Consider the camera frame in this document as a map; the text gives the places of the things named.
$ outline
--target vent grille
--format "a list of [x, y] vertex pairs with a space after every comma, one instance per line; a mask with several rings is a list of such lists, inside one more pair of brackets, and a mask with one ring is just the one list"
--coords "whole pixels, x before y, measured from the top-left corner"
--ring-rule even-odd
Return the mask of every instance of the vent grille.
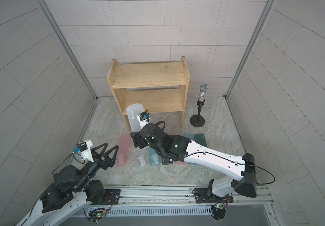
[[137, 217], [137, 216], [182, 216], [210, 215], [210, 207], [206, 206], [116, 206], [112, 207], [108, 217]]

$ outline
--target white plastic container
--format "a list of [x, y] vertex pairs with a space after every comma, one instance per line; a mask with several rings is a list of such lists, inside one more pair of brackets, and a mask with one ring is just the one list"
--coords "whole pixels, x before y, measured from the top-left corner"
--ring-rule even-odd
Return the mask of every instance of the white plastic container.
[[144, 147], [142, 149], [135, 148], [135, 164], [134, 167], [136, 169], [143, 169], [147, 166], [148, 160], [147, 160], [147, 147]]
[[138, 114], [144, 112], [142, 104], [134, 103], [126, 108], [127, 118], [129, 119], [131, 132], [139, 132], [141, 130]]

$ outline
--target clear plastic container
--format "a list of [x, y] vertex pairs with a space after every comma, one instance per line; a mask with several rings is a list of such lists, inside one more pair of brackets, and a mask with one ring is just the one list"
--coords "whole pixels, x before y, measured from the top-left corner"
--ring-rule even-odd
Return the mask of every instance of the clear plastic container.
[[118, 141], [118, 151], [116, 157], [115, 166], [125, 166], [127, 163], [127, 157], [129, 156], [131, 136], [130, 134], [120, 135]]
[[133, 105], [129, 105], [126, 108], [126, 112], [130, 123], [131, 132], [139, 132], [141, 130], [141, 127], [138, 119], [138, 114], [144, 112], [144, 107], [142, 104], [134, 103]]
[[142, 149], [135, 148], [135, 164], [134, 167], [136, 169], [143, 169], [147, 166], [147, 147], [144, 147]]
[[161, 157], [156, 153], [151, 147], [147, 148], [147, 153], [149, 154], [149, 164], [151, 166], [158, 166], [161, 163]]
[[[181, 133], [174, 133], [173, 135], [180, 135], [180, 136], [182, 136], [183, 134], [181, 134]], [[186, 161], [184, 161], [184, 162], [182, 162], [182, 161], [176, 161], [175, 162], [175, 165], [182, 166], [182, 165], [185, 165], [186, 163], [187, 163]]]
[[[192, 141], [195, 141], [194, 134], [192, 134], [192, 133], [184, 133], [183, 136], [186, 137], [186, 138], [191, 139]], [[196, 163], [192, 163], [192, 162], [188, 162], [187, 164], [190, 165], [190, 166], [197, 165]]]

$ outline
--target mounting plate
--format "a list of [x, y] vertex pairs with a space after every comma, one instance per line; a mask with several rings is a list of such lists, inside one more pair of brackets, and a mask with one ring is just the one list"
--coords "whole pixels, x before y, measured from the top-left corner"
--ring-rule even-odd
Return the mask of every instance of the mounting plate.
[[[117, 205], [118, 201], [120, 199], [120, 189], [105, 189], [105, 195], [109, 196], [111, 198], [112, 201], [112, 205]], [[99, 205], [108, 205], [109, 202], [104, 199], [102, 203], [100, 203]]]
[[[214, 203], [211, 200], [204, 198], [204, 197], [208, 196], [208, 188], [194, 188], [194, 190], [198, 191], [198, 193], [202, 194], [201, 196], [198, 196], [198, 197], [195, 195], [195, 202], [196, 203], [199, 203], [199, 204], [200, 203]], [[227, 197], [228, 197], [229, 203], [232, 203], [234, 201], [233, 196], [227, 195]], [[220, 203], [227, 203], [226, 198], [224, 197], [223, 201], [221, 201]]]

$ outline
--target teal plastic container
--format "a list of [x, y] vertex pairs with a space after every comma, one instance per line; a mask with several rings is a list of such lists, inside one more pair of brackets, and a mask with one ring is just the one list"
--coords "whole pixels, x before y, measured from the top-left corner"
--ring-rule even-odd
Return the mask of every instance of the teal plastic container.
[[[184, 133], [183, 137], [186, 137], [186, 138], [191, 139], [192, 141], [195, 141], [194, 134], [192, 134], [192, 133]], [[187, 164], [190, 165], [190, 166], [197, 165], [196, 163], [192, 163], [192, 162], [188, 162]]]
[[161, 163], [161, 157], [151, 147], [147, 148], [147, 154], [149, 155], [149, 164], [151, 166], [158, 166]]

